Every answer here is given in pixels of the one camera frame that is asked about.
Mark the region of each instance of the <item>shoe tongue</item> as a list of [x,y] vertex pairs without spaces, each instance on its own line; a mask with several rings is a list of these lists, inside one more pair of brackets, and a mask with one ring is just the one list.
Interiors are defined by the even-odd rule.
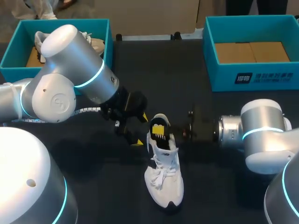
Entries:
[[170,150],[161,149],[155,146],[155,153],[157,159],[165,166],[170,166],[172,161],[174,160],[174,157],[177,154],[177,149],[172,148]]

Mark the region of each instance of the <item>white sneaker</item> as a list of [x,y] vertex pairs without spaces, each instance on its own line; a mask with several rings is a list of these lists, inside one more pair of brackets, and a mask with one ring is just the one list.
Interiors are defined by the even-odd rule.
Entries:
[[167,210],[176,209],[183,200],[184,183],[178,160],[178,148],[170,123],[164,114],[150,122],[147,134],[149,165],[144,179],[154,201]]
[[[93,49],[98,53],[98,55],[102,55],[105,50],[104,41],[101,39],[91,38],[91,34],[87,34],[87,32],[80,32],[82,33],[82,36],[91,44]],[[36,50],[38,53],[41,53],[41,47],[44,40],[49,36],[50,34],[44,34],[41,31],[37,31],[34,36],[34,43],[36,45]],[[41,55],[41,63],[45,63],[46,60]]]
[[92,45],[93,49],[98,53],[98,55],[102,55],[105,50],[104,41],[101,39],[91,38],[91,34],[87,34],[87,32],[81,32],[83,37]]

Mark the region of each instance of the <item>person's leg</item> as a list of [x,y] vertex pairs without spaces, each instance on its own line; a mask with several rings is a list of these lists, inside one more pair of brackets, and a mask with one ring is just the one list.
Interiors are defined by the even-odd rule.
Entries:
[[41,20],[57,19],[49,0],[30,0],[30,6]]
[[257,0],[260,15],[284,15],[288,0]]
[[5,3],[16,19],[34,20],[36,18],[36,13],[25,5],[24,0],[5,0]]
[[226,0],[226,15],[248,15],[253,0]]

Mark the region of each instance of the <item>teal bin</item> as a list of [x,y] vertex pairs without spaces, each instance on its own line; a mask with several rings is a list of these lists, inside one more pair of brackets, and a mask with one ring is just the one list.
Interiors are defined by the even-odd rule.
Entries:
[[[291,15],[211,16],[203,50],[212,91],[299,89],[299,24]],[[215,43],[281,42],[290,62],[219,63]]]
[[26,68],[26,64],[35,45],[35,33],[51,33],[66,24],[75,26],[81,32],[91,33],[92,38],[105,40],[104,62],[109,68],[112,67],[113,39],[109,19],[23,20],[19,22],[0,64],[5,81],[13,83],[24,78],[34,78],[41,67]]

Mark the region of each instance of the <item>shoelace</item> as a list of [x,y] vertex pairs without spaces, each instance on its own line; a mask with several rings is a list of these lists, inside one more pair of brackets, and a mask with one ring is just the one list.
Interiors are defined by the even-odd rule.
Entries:
[[174,176],[176,173],[176,168],[174,164],[175,159],[172,161],[171,165],[167,168],[163,167],[163,164],[157,159],[156,155],[154,155],[152,159],[155,161],[157,168],[152,175],[150,184],[156,187],[157,189],[162,189],[162,185],[165,178],[167,176]]
[[87,32],[80,32],[82,33],[83,37],[89,42],[92,42],[92,38],[90,37],[91,34],[88,34]]

